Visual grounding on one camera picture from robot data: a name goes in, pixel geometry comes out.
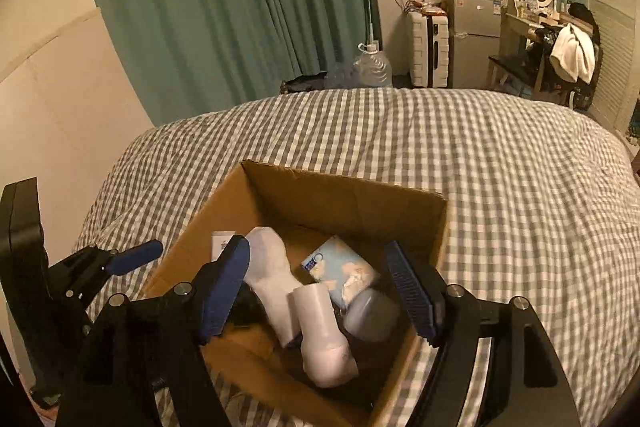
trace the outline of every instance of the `plaid fabric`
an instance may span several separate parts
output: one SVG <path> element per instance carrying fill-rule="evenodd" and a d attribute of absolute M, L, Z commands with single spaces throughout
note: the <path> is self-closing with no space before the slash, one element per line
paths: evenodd
<path fill-rule="evenodd" d="M 471 90 L 331 90 L 283 95 L 150 130 L 124 152 L 76 248 L 166 249 L 244 158 L 436 190 L 450 201 L 442 275 L 476 297 L 524 295 L 549 334 L 584 426 L 597 425 L 640 354 L 640 187 L 625 149 L 564 107 Z M 112 278 L 140 297 L 154 267 Z M 434 352 L 424 344 L 389 426 L 406 423 Z M 460 425 L 472 425 L 488 343 Z M 216 379 L 242 425 L 300 425 Z M 170 400 L 158 397 L 165 424 Z"/>

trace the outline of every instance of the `metal bolt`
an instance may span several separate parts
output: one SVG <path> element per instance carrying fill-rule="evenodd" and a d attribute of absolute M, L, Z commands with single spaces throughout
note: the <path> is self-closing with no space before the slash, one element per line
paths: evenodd
<path fill-rule="evenodd" d="M 513 305 L 519 310 L 526 310 L 529 307 L 529 301 L 524 297 L 515 297 L 513 299 Z"/>
<path fill-rule="evenodd" d="M 462 297 L 465 289 L 460 284 L 450 284 L 447 286 L 447 295 L 450 297 Z"/>
<path fill-rule="evenodd" d="M 116 293 L 115 295 L 112 295 L 109 299 L 109 304 L 114 308 L 121 306 L 122 304 L 124 304 L 124 295 L 122 293 Z"/>
<path fill-rule="evenodd" d="M 193 289 L 193 286 L 191 286 L 191 283 L 180 282 L 180 283 L 177 283 L 177 285 L 175 285 L 174 293 L 176 295 L 188 295 L 189 293 L 191 293 L 192 289 Z"/>

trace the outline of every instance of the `tissue packet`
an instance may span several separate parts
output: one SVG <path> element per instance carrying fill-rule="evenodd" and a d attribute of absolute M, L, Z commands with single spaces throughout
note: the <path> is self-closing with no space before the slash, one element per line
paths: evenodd
<path fill-rule="evenodd" d="M 378 278 L 373 267 L 337 235 L 309 255 L 302 267 L 327 287 L 331 300 L 342 310 Z"/>

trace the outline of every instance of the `checkered bedspread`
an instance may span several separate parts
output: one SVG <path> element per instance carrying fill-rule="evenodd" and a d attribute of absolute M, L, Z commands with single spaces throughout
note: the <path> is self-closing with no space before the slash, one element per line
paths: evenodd
<path fill-rule="evenodd" d="M 157 238 L 168 250 L 244 158 L 436 190 L 450 202 L 442 275 L 476 297 L 524 295 L 548 332 L 584 426 L 595 426 L 640 363 L 640 187 L 624 147 L 565 108 L 471 90 L 331 90 L 284 95 L 150 130 L 124 152 L 77 248 Z M 112 278 L 139 298 L 153 267 Z M 402 426 L 434 351 L 424 343 L 388 419 Z M 473 424 L 481 342 L 460 425 Z M 223 404 L 238 391 L 216 379 Z M 170 399 L 158 397 L 175 424 Z M 243 395 L 242 425 L 285 425 Z"/>

